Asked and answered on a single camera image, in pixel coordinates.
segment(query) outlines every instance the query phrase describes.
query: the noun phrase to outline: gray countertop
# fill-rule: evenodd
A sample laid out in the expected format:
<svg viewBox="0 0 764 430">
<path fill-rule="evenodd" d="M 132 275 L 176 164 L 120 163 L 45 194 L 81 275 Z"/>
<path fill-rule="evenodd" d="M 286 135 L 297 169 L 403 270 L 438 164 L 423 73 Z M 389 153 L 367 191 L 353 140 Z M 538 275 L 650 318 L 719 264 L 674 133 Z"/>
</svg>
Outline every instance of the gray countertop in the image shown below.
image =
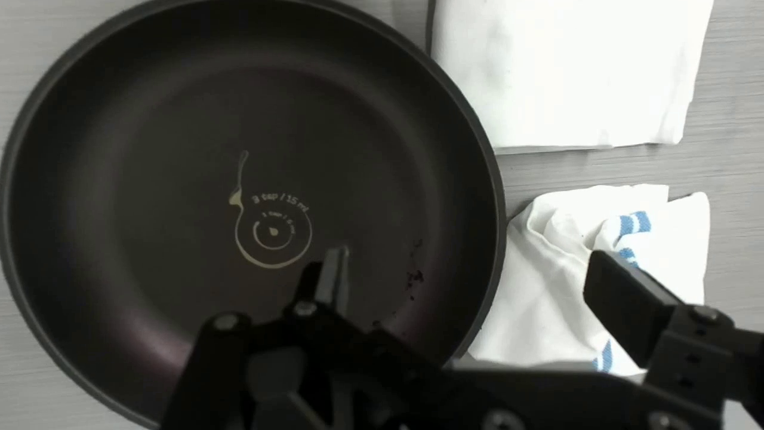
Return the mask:
<svg viewBox="0 0 764 430">
<path fill-rule="evenodd" d="M 0 0 L 0 135 L 45 66 L 84 31 L 138 0 Z M 426 0 L 356 4 L 423 42 Z M 707 191 L 712 249 L 707 300 L 738 324 L 764 330 L 764 3 L 716 0 L 689 108 L 676 148 L 636 145 L 598 153 L 500 157 L 508 210 L 533 196 L 590 183 L 672 183 L 674 196 Z M 734 430 L 756 427 L 738 406 Z M 0 427 L 130 430 L 64 376 L 36 344 L 0 284 Z"/>
</svg>

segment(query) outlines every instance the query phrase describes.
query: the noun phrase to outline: frying pan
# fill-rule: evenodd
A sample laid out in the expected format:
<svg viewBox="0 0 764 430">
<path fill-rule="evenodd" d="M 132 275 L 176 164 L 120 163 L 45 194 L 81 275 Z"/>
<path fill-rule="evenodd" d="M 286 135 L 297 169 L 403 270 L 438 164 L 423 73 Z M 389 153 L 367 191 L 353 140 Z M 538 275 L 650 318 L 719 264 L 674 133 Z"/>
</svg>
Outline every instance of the frying pan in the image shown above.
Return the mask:
<svg viewBox="0 0 764 430">
<path fill-rule="evenodd" d="M 159 0 L 78 41 L 2 163 L 2 263 L 57 366 L 152 424 L 216 312 L 280 318 L 350 251 L 348 318 L 460 354 L 503 255 L 494 154 L 454 84 L 317 0 Z"/>
</svg>

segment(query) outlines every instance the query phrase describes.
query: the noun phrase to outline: folded white cloth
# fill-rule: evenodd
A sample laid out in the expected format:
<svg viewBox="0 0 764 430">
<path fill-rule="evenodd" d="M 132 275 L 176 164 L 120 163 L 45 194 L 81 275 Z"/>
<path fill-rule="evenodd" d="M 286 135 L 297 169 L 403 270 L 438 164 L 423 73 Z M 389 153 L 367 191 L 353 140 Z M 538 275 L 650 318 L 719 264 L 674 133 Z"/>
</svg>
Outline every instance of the folded white cloth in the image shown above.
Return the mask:
<svg viewBox="0 0 764 430">
<path fill-rule="evenodd" d="M 433 54 L 497 153 L 679 142 L 713 0 L 439 0 Z"/>
<path fill-rule="evenodd" d="M 582 300 L 587 258 L 614 251 L 687 304 L 704 300 L 709 198 L 668 201 L 668 185 L 593 185 L 535 198 L 508 225 L 503 275 L 470 355 L 506 366 L 587 361 L 641 367 Z"/>
</svg>

